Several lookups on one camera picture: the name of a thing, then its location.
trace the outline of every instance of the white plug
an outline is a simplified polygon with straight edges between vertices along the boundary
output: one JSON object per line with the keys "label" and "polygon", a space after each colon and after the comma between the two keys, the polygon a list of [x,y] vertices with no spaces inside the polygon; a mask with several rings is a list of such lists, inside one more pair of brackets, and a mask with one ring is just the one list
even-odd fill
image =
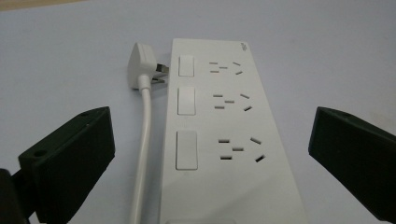
{"label": "white plug", "polygon": [[128,83],[133,89],[151,90],[151,80],[156,74],[157,60],[151,46],[135,43],[128,63]]}

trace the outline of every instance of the table surface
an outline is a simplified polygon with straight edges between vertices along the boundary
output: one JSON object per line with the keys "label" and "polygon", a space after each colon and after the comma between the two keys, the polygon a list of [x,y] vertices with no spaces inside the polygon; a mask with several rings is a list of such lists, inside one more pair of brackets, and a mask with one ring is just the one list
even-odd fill
{"label": "table surface", "polygon": [[[142,100],[126,69],[135,42],[169,64],[173,38],[252,48],[312,224],[381,223],[308,155],[317,106],[396,134],[393,0],[96,0],[0,12],[0,167],[76,114],[111,107],[116,158],[70,223],[128,223]],[[166,87],[153,90],[144,223],[156,223]],[[32,216],[32,223],[37,223]]]}

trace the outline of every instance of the power strip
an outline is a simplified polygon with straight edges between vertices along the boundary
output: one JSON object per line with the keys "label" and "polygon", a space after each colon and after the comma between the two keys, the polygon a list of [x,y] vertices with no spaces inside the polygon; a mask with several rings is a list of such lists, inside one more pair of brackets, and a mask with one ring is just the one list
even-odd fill
{"label": "power strip", "polygon": [[306,224],[245,42],[175,39],[160,224]]}

